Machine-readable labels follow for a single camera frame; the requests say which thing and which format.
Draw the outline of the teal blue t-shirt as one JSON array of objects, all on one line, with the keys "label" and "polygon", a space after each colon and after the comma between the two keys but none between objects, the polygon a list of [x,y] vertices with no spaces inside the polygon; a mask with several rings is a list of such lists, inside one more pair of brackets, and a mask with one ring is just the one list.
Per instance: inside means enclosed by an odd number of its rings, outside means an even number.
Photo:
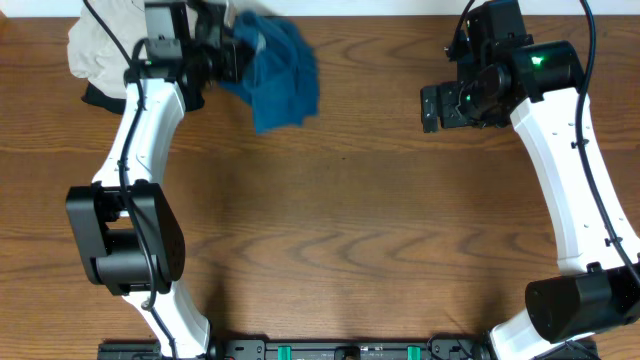
[{"label": "teal blue t-shirt", "polygon": [[254,50],[241,81],[220,86],[251,106],[255,132],[301,126],[318,114],[319,70],[314,49],[286,18],[240,13],[233,37]]}]

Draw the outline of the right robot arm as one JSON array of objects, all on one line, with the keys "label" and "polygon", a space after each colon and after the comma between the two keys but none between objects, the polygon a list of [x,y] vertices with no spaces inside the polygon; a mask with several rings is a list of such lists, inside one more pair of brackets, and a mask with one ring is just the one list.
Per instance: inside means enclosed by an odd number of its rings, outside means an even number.
[{"label": "right robot arm", "polygon": [[449,340],[430,354],[593,359],[593,335],[639,318],[639,238],[593,129],[594,65],[569,42],[536,43],[514,0],[469,2],[446,55],[457,77],[421,90],[424,131],[508,126],[517,133],[548,207],[559,275],[528,284],[524,309],[485,338]]}]

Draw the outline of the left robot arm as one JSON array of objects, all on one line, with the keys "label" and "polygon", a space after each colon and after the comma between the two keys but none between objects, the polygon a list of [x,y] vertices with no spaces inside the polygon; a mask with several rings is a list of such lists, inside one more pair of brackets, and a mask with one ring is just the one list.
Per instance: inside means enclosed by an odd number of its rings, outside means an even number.
[{"label": "left robot arm", "polygon": [[234,8],[210,1],[148,1],[147,34],[126,53],[126,104],[91,183],[66,197],[88,280],[134,306],[150,340],[108,340],[101,359],[221,359],[210,321],[183,281],[185,241],[162,190],[169,148],[214,82],[241,79],[252,49],[231,36]]}]

